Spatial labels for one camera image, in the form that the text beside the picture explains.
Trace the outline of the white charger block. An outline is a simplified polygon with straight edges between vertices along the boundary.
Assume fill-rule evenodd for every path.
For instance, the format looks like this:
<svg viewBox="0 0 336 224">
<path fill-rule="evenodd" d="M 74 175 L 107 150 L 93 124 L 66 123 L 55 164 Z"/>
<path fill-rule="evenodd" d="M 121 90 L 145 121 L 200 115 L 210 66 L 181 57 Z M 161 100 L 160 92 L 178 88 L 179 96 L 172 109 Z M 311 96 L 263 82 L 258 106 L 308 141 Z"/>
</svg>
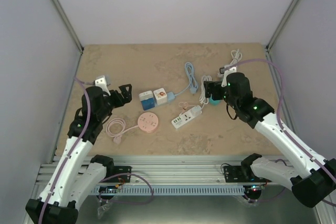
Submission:
<svg viewBox="0 0 336 224">
<path fill-rule="evenodd" d="M 139 94 L 140 101 L 148 100 L 151 98 L 153 98 L 153 92 L 151 90 Z"/>
</svg>

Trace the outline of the dark blue cube socket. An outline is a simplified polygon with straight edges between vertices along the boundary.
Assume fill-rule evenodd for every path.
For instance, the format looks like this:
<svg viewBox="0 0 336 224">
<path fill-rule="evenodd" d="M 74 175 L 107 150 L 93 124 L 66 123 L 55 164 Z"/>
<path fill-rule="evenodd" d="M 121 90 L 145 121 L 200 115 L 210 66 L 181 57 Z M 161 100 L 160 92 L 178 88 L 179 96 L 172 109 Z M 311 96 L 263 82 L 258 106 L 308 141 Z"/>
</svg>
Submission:
<svg viewBox="0 0 336 224">
<path fill-rule="evenodd" d="M 144 111 L 154 108 L 155 107 L 154 98 L 148 98 L 145 100 L 141 100 L 141 105 Z"/>
</svg>

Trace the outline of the white cube socket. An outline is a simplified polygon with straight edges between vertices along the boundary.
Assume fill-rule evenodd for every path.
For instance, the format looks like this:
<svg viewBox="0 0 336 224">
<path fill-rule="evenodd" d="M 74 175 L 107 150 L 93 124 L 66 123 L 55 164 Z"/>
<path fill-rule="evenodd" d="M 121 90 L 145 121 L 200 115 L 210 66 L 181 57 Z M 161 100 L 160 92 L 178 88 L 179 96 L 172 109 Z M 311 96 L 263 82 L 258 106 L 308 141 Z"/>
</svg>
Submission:
<svg viewBox="0 0 336 224">
<path fill-rule="evenodd" d="M 157 105 L 163 105 L 167 103 L 167 93 L 164 88 L 154 90 L 153 95 Z"/>
</svg>

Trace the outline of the white charger with cable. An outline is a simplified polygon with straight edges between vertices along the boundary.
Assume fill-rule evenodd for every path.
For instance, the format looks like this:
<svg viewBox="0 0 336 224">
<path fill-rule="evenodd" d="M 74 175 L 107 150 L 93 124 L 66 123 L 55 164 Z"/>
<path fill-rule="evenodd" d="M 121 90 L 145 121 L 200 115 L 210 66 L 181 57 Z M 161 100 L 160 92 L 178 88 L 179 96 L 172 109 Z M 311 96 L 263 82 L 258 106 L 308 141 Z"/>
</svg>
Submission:
<svg viewBox="0 0 336 224">
<path fill-rule="evenodd" d="M 202 113 L 202 108 L 197 105 L 197 106 L 194 106 L 192 109 L 191 109 L 191 115 L 193 117 L 197 117 L 199 116 L 200 114 Z"/>
</svg>

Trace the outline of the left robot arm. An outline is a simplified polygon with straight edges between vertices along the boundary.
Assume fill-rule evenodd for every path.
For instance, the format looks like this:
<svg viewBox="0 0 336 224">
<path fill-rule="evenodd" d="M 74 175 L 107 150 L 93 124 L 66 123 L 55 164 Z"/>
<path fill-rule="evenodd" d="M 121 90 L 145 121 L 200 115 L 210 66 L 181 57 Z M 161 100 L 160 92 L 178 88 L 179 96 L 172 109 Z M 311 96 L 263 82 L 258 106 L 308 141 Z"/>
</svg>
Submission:
<svg viewBox="0 0 336 224">
<path fill-rule="evenodd" d="M 96 155 L 82 175 L 82 163 L 95 144 L 112 110 L 132 101 L 132 85 L 118 90 L 91 86 L 84 88 L 79 108 L 67 133 L 66 146 L 45 189 L 29 199 L 26 212 L 33 223 L 76 223 L 81 205 L 101 181 L 114 178 L 113 159 Z"/>
</svg>

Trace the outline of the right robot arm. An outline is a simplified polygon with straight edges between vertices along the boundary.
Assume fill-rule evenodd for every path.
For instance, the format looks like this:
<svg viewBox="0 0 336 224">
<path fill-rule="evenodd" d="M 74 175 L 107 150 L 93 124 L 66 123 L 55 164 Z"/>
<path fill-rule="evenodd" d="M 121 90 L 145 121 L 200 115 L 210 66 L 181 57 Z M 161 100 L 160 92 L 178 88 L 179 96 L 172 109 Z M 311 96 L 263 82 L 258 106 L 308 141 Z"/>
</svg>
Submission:
<svg viewBox="0 0 336 224">
<path fill-rule="evenodd" d="M 288 129 L 265 100 L 254 97 L 248 78 L 231 73 L 226 83 L 204 81 L 205 96 L 223 100 L 233 108 L 234 118 L 247 123 L 286 157 L 292 168 L 251 154 L 241 162 L 241 176 L 248 182 L 262 178 L 290 190 L 304 206 L 313 208 L 335 191 L 335 159 L 327 160 Z"/>
</svg>

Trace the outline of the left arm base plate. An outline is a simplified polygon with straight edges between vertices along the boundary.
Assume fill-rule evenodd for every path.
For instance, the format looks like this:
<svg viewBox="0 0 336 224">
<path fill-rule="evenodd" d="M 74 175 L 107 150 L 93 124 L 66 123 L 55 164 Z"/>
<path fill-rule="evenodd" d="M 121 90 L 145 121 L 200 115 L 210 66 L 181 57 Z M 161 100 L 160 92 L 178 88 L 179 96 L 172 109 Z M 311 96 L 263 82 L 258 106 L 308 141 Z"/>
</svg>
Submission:
<svg viewBox="0 0 336 224">
<path fill-rule="evenodd" d="M 131 166 L 115 166 L 113 170 L 113 175 L 118 175 L 112 179 L 110 182 L 118 183 L 118 184 L 125 184 L 130 182 L 130 176 L 128 173 L 132 172 Z"/>
</svg>

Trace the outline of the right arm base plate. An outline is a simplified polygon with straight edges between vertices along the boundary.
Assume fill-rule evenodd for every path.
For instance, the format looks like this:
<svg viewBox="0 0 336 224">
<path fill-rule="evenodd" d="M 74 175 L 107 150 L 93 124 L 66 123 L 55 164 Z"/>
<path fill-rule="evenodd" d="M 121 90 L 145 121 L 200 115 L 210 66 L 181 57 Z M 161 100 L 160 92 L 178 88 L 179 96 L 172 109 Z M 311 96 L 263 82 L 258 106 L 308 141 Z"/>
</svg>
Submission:
<svg viewBox="0 0 336 224">
<path fill-rule="evenodd" d="M 241 166 L 222 166 L 225 181 L 227 183 L 248 183 L 251 179 L 244 175 Z"/>
</svg>

